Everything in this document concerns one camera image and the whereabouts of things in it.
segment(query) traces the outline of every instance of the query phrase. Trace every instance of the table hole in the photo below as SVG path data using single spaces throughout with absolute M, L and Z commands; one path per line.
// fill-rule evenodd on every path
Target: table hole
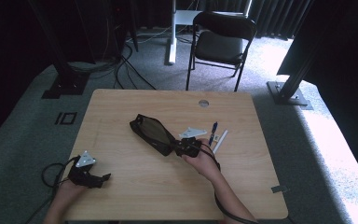
M 199 101 L 199 106 L 201 107 L 208 107 L 209 102 L 207 100 L 200 100 Z

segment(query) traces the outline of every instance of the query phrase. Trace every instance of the gray carpet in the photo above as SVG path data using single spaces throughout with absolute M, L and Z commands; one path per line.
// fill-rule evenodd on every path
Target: gray carpet
M 184 90 L 189 45 L 178 41 L 176 64 L 167 65 L 167 44 L 167 38 L 147 40 L 129 61 L 156 89 Z M 317 88 L 306 82 L 300 86 L 313 110 L 275 105 L 269 94 L 267 81 L 287 78 L 276 73 L 290 44 L 255 39 L 239 87 L 253 96 L 280 183 L 289 188 L 283 194 L 289 218 L 260 222 L 358 223 L 358 165 Z M 123 54 L 129 56 L 130 51 L 125 49 Z M 68 160 L 92 92 L 119 87 L 115 71 L 91 74 L 83 95 L 64 95 L 58 100 L 41 99 L 57 76 L 53 66 L 34 79 L 0 129 L 0 223 L 25 223 L 49 198 L 50 189 L 40 178 L 43 168 Z M 192 74 L 191 91 L 234 90 L 236 80 L 226 69 L 198 65 Z M 117 77 L 125 89 L 151 89 L 128 66 L 121 66 Z M 56 124 L 60 113 L 75 112 L 74 124 Z M 30 223 L 41 223 L 47 208 Z

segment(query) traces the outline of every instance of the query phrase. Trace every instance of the black device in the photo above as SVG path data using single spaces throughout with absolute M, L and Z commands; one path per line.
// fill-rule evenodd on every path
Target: black device
M 197 140 L 195 137 L 182 138 L 182 140 L 176 141 L 175 144 L 172 144 L 172 149 L 176 152 L 178 157 L 187 155 L 195 158 L 199 155 L 200 147 L 201 141 Z
M 135 120 L 130 122 L 132 130 L 164 156 L 170 155 L 174 150 L 177 156 L 187 155 L 197 157 L 201 142 L 195 137 L 176 140 L 162 123 L 153 118 L 138 114 Z
M 108 180 L 110 178 L 111 174 L 103 175 L 102 177 L 98 177 L 95 175 L 91 175 L 89 173 L 92 164 L 77 167 L 76 164 L 80 160 L 80 156 L 77 156 L 74 160 L 74 164 L 71 167 L 71 170 L 69 171 L 68 178 L 74 182 L 76 185 L 86 186 L 89 189 L 93 188 L 101 188 L 103 185 L 103 182 Z

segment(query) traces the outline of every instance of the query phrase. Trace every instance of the pen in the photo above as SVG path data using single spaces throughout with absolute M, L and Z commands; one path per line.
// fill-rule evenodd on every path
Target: pen
M 209 139 L 209 146 L 212 144 L 212 141 L 213 141 L 213 138 L 214 138 L 214 132 L 216 132 L 216 128 L 217 128 L 217 122 L 215 122 L 213 127 L 212 127 L 211 138 Z

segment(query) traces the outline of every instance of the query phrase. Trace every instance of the table top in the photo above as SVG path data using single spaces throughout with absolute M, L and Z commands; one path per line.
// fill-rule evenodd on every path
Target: table top
M 131 130 L 138 114 L 158 119 L 176 139 L 188 127 L 206 130 L 198 137 L 209 138 L 217 121 L 216 134 L 228 133 L 215 157 L 240 200 L 256 218 L 287 217 L 282 193 L 271 190 L 280 184 L 249 93 L 96 90 L 71 158 L 87 150 L 96 159 L 89 172 L 112 176 L 79 198 L 67 220 L 223 219 L 203 176 Z

